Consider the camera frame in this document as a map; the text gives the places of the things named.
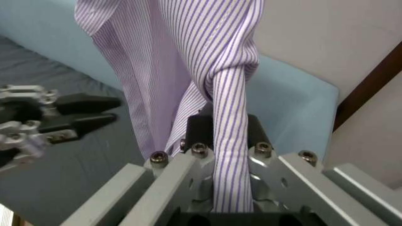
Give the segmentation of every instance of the dark gray mat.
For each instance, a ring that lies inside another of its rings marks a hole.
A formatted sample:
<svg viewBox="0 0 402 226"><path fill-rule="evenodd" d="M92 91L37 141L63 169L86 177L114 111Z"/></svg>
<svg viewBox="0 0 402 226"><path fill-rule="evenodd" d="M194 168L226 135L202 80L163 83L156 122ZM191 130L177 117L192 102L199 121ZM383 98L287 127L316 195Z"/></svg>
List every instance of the dark gray mat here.
<svg viewBox="0 0 402 226"><path fill-rule="evenodd" d="M119 97L110 88L0 36L0 84L42 85L62 95L86 92ZM117 122L82 140L50 147L35 163L0 175L0 203L36 226L59 225L128 162L141 165L128 108Z"/></svg>

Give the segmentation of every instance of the purple striped shirt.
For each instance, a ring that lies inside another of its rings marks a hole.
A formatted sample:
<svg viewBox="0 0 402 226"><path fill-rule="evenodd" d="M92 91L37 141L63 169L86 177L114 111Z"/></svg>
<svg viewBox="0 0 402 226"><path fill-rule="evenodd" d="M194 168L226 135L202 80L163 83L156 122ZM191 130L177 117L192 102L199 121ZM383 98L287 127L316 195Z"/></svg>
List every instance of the purple striped shirt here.
<svg viewBox="0 0 402 226"><path fill-rule="evenodd" d="M245 83L263 0L78 0L75 19L120 79L141 153L179 151L213 102L214 211L252 211Z"/></svg>

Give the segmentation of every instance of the shirt sleeve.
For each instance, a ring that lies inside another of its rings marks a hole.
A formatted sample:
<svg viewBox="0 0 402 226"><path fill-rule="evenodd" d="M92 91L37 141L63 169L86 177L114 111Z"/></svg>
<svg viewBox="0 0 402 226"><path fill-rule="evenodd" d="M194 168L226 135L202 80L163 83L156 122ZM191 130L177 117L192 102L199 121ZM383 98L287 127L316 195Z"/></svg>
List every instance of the shirt sleeve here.
<svg viewBox="0 0 402 226"><path fill-rule="evenodd" d="M252 40L263 0L159 0L192 80L213 102L214 211L252 211L246 80L258 65Z"/></svg>

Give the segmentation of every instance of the wooden frame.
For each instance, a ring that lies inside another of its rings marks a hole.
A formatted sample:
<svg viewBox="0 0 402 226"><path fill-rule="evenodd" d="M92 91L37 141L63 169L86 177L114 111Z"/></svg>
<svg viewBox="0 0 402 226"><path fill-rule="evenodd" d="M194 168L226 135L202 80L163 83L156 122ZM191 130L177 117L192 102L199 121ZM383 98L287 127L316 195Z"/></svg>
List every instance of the wooden frame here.
<svg viewBox="0 0 402 226"><path fill-rule="evenodd" d="M402 41L338 106L333 131L339 128L400 71L402 71Z"/></svg>

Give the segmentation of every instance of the blue padded surface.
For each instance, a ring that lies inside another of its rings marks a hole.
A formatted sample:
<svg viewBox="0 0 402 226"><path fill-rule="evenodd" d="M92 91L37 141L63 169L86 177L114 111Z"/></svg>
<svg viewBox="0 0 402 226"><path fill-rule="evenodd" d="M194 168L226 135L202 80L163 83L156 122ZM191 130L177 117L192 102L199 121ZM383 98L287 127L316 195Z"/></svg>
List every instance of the blue padded surface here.
<svg viewBox="0 0 402 226"><path fill-rule="evenodd" d="M76 0L1 0L0 35L121 89L113 69L75 23Z"/></svg>
<svg viewBox="0 0 402 226"><path fill-rule="evenodd" d="M73 18L76 0L2 0L0 34L107 85L113 70ZM308 149L322 159L330 140L338 89L285 63L261 56L248 84L248 109L279 154Z"/></svg>
<svg viewBox="0 0 402 226"><path fill-rule="evenodd" d="M278 154L314 151L322 160L332 134L339 90L286 63L260 56L247 84L247 107Z"/></svg>

